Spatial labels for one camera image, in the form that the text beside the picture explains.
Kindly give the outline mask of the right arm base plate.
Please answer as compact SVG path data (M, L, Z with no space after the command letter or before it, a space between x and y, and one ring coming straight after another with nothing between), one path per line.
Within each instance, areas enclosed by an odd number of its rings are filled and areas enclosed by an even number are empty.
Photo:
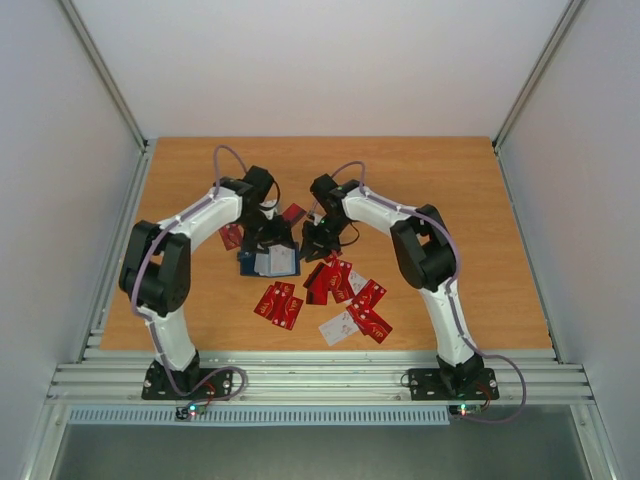
M489 368L481 369L479 375L457 394L447 390L437 368L413 368L405 376L404 385L414 401L493 401L500 398L495 373Z

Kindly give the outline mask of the white card bottom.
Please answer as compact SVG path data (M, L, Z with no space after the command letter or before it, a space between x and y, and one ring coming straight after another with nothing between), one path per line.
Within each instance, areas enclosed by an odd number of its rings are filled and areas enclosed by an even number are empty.
M320 325L319 331L327 345L334 346L354 333L359 332L359 328L351 315L344 311Z

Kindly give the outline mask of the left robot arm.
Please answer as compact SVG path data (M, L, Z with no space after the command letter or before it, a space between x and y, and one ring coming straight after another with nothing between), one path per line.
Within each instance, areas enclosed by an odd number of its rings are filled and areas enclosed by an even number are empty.
M240 248L265 254L270 247L295 246L291 227L266 197L279 186L265 169L252 166L241 179L223 177L198 201L159 223L136 223L119 275L134 315L147 326L155 350L146 397L200 399L223 372L204 373L185 320L191 288L192 253L225 226L242 231Z

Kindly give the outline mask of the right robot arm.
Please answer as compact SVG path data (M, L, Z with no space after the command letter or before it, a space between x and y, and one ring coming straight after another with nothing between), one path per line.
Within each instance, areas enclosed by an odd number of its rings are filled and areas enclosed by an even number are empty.
M459 252L439 211L394 202L356 180L340 185L327 174L313 181L310 192L325 214L303 224L301 257L311 262L340 251L340 235L354 222L389 236L402 277L419 292L431 319L442 387L451 398L467 394L484 361L458 297Z

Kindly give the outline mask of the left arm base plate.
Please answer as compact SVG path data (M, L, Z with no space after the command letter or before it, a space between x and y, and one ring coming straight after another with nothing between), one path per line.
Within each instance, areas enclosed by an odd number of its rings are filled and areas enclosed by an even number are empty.
M178 389L185 392L180 395L173 388L165 369L154 363L146 372L141 398L143 400L207 400L220 399L232 393L239 375L230 370L222 370L212 375L213 369L202 368L198 372L175 372L174 381Z

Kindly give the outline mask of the blue leather card holder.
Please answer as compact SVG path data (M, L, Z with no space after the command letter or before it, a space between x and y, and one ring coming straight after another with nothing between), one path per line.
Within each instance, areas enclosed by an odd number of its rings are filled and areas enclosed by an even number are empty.
M271 246L267 253L240 252L239 273L247 277L279 278L300 275L298 244L293 248Z

